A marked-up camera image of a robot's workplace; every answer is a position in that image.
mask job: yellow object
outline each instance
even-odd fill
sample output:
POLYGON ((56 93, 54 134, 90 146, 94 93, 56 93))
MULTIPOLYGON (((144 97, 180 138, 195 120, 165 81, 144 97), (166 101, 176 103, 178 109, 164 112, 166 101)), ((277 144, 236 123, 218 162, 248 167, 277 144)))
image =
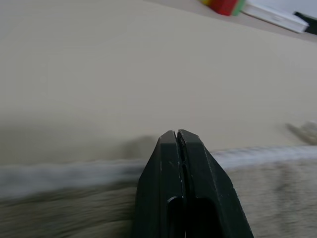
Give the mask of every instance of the yellow object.
POLYGON ((212 0, 200 0, 204 5, 209 5, 212 0))

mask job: blurry beige object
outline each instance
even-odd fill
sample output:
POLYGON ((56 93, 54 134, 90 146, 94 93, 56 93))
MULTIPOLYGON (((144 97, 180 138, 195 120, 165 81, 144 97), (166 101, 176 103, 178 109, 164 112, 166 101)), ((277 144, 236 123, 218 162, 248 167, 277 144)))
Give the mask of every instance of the blurry beige object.
POLYGON ((317 122, 308 121, 301 127, 287 124, 287 127, 299 138, 311 145, 317 145, 317 122))
MULTIPOLYGON (((317 146, 211 153, 256 238, 315 238, 317 146)), ((146 160, 0 167, 0 237, 127 238, 146 160)))

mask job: green object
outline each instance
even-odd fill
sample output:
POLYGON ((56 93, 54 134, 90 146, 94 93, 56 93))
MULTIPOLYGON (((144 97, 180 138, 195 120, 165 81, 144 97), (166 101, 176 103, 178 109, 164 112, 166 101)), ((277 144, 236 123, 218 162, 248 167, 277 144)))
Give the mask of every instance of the green object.
POLYGON ((246 2, 246 0, 238 0, 237 1, 236 5, 234 6, 233 12, 232 12, 233 16, 239 15, 239 13, 241 12, 241 9, 243 8, 245 2, 246 2))

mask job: red object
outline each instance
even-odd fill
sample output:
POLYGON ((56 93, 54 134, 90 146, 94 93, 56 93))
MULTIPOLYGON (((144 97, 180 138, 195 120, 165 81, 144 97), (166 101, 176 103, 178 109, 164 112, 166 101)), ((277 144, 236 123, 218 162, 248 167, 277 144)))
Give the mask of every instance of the red object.
POLYGON ((215 12, 230 16, 238 0, 212 0, 209 7, 215 12))

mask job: black object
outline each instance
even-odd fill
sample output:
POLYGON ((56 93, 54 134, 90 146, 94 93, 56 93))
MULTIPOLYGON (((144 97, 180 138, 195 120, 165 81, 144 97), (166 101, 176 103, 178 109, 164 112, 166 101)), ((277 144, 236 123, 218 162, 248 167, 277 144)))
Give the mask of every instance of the black object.
POLYGON ((304 15, 300 12, 295 12, 294 13, 295 16, 298 16, 299 18, 303 19, 304 21, 306 21, 309 26, 306 28, 305 32, 317 35, 317 19, 304 15))
POLYGON ((253 238, 230 178, 195 134, 158 139, 138 183, 131 238, 253 238))

